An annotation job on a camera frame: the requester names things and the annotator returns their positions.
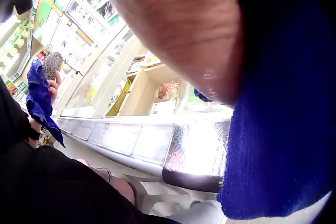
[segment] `hand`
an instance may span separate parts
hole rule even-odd
[[[54,103],[54,101],[57,97],[57,92],[58,92],[57,90],[61,85],[61,77],[60,77],[59,72],[55,71],[54,74],[55,74],[56,81],[55,80],[47,80],[49,85],[50,85],[49,93],[50,93],[50,96],[51,96],[51,104]]]
[[[240,90],[244,26],[238,0],[111,0],[141,42],[213,101]]]

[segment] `wrist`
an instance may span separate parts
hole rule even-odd
[[[40,132],[41,130],[41,124],[39,124],[35,119],[33,119],[31,116],[28,118],[30,127],[34,129],[36,132]]]

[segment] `black clothing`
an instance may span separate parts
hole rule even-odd
[[[0,80],[1,216],[30,223],[177,222],[141,213],[89,167],[53,147],[37,150],[28,140],[30,124]]]

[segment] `steel wool scrubber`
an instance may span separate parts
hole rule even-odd
[[[55,80],[55,71],[59,71],[63,63],[62,55],[56,51],[50,53],[43,61],[43,73],[47,80]]]

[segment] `blue towel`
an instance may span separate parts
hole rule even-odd
[[[335,23],[320,0],[239,0],[246,67],[217,199],[287,216],[335,189]]]
[[[26,98],[26,105],[29,114],[49,130],[54,138],[64,146],[62,133],[50,118],[53,112],[49,93],[50,85],[43,74],[41,61],[34,60],[32,62],[27,78],[29,93]]]
[[[210,100],[208,98],[206,98],[202,93],[198,92],[196,88],[193,89],[193,94],[200,98],[202,101],[204,102],[209,102]]]

